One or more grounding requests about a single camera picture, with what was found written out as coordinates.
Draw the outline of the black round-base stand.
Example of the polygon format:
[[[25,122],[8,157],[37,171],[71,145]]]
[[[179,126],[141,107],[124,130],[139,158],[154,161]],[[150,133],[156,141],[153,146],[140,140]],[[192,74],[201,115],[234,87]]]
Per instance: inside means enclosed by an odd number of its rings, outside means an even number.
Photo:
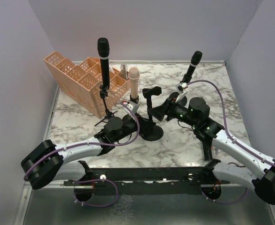
[[[146,99],[147,102],[147,113],[148,113],[148,119],[153,121],[152,115],[150,115],[149,111],[152,109],[152,96],[159,96],[162,93],[162,89],[158,86],[153,88],[144,88],[142,90],[143,97]],[[153,130],[147,134],[147,135],[141,135],[141,138],[146,141],[157,141],[161,139],[164,135],[163,129],[155,125]]]
[[[185,106],[187,104],[187,83],[191,81],[192,75],[185,74],[183,80],[178,83],[176,87],[176,92],[173,92],[169,95],[171,99],[175,99],[176,103],[179,103],[181,106]]]
[[[135,104],[138,104],[139,103],[139,95],[138,94],[137,95],[131,94],[130,95],[130,101],[135,103]]]

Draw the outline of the beige microphone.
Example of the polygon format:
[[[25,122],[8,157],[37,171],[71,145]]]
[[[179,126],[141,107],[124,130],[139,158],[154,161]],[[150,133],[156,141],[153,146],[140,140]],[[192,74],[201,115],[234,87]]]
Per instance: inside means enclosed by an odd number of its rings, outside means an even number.
[[[140,78],[140,72],[139,69],[136,67],[132,67],[129,69],[128,72],[128,78],[130,81],[130,88],[131,88],[131,94],[137,95],[138,94],[138,81]]]

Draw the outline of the black slim microphone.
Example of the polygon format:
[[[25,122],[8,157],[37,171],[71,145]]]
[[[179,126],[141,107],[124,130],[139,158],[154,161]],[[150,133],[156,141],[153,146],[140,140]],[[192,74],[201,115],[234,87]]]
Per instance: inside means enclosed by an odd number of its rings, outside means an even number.
[[[196,67],[198,66],[199,62],[201,61],[201,58],[202,58],[202,52],[201,51],[196,51],[193,54],[193,56],[191,58],[190,65],[189,65],[188,70],[187,70],[187,72],[185,73],[185,75],[182,79],[182,82],[184,82],[184,83],[189,83],[190,82]]]

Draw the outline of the black tripod mic stand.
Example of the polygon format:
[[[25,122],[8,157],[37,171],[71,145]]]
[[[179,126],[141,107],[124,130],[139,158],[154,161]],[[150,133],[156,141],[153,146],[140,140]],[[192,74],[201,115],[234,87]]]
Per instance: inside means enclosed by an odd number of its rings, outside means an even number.
[[[108,123],[109,119],[111,119],[112,117],[114,117],[115,113],[117,113],[118,111],[112,112],[108,109],[105,98],[108,97],[108,87],[105,85],[100,85],[100,98],[103,100],[103,104],[104,104],[104,111],[106,113],[106,115],[104,116],[103,119],[101,119],[98,123],[96,123],[94,126],[98,126],[100,123]]]

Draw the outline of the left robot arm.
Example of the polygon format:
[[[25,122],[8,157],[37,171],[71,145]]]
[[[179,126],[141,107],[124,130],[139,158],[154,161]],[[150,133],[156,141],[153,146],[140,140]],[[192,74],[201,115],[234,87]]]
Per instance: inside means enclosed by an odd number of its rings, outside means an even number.
[[[42,141],[21,162],[24,180],[34,190],[41,189],[54,180],[63,165],[81,158],[101,156],[115,147],[129,145],[136,137],[122,144],[117,142],[134,132],[137,136],[146,135],[155,125],[155,122],[139,114],[133,117],[126,115],[122,119],[110,118],[100,132],[84,141],[60,146],[51,140]]]

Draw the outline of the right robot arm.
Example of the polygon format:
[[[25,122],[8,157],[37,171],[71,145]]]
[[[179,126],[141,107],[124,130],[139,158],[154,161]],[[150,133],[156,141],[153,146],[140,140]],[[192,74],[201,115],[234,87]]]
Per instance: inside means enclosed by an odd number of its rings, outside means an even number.
[[[237,168],[218,162],[212,168],[218,180],[229,181],[253,190],[264,202],[275,205],[275,158],[267,156],[228,132],[224,126],[209,117],[210,107],[200,97],[189,101],[188,107],[168,98],[149,114],[159,121],[178,119],[193,127],[196,138],[230,155],[243,167]]]

